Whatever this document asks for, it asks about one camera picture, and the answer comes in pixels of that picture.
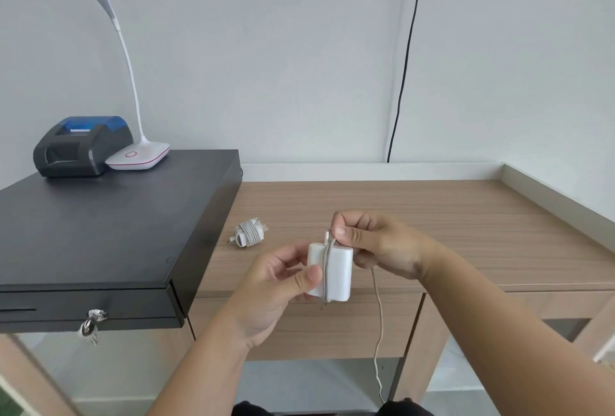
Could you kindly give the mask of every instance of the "blue printer lid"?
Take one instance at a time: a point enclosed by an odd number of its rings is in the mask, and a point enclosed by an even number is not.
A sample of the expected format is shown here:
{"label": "blue printer lid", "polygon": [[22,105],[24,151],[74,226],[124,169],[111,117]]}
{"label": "blue printer lid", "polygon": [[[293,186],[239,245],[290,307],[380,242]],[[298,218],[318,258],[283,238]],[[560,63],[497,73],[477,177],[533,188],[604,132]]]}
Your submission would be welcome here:
{"label": "blue printer lid", "polygon": [[58,123],[66,131],[91,131],[96,125],[105,125],[111,131],[128,126],[122,117],[68,117]]}

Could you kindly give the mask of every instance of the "hand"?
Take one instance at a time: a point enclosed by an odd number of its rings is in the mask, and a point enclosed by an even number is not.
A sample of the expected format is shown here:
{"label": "hand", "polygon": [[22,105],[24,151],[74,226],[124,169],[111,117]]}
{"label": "hand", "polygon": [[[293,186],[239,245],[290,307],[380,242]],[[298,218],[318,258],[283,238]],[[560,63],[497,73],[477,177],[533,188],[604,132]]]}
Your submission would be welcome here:
{"label": "hand", "polygon": [[396,275],[421,279],[430,261],[445,249],[425,234],[381,212],[341,210],[331,222],[333,237],[355,249],[359,267],[381,268]]}
{"label": "hand", "polygon": [[258,256],[218,313],[234,324],[249,348],[265,341],[291,299],[307,294],[322,280],[319,266],[303,268],[308,244],[296,242]]}

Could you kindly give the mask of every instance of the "person's right hand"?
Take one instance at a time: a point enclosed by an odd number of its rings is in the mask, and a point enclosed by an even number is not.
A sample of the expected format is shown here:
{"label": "person's right hand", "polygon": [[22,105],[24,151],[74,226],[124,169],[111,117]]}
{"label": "person's right hand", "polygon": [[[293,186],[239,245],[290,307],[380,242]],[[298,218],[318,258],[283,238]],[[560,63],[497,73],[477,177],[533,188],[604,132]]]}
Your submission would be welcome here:
{"label": "person's right hand", "polygon": [[409,279],[421,279],[444,247],[425,234],[382,212],[339,210],[331,222],[333,237],[355,248],[359,267],[381,268]]}

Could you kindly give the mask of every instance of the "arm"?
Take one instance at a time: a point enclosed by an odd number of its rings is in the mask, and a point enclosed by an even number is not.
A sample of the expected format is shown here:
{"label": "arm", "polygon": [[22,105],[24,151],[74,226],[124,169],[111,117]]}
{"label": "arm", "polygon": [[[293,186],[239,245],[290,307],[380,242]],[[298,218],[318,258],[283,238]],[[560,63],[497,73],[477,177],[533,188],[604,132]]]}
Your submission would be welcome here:
{"label": "arm", "polygon": [[231,414],[246,356],[270,335],[288,302],[315,288],[318,266],[303,269],[308,244],[263,254],[181,361],[148,416]]}
{"label": "arm", "polygon": [[450,249],[394,218],[338,212],[358,263],[419,279],[502,416],[615,413],[615,381]]}

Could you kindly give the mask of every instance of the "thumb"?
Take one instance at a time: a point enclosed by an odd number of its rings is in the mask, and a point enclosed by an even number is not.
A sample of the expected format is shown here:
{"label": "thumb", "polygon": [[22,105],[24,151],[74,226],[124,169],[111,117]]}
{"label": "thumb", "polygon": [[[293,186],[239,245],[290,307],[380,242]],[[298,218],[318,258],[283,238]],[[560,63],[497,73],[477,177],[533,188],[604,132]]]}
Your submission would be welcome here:
{"label": "thumb", "polygon": [[379,235],[368,230],[359,230],[353,226],[335,225],[333,237],[344,246],[365,249],[377,254],[380,246]]}
{"label": "thumb", "polygon": [[275,286],[277,293],[283,301],[290,301],[297,295],[307,293],[318,286],[322,280],[322,269],[318,265],[297,272]]}

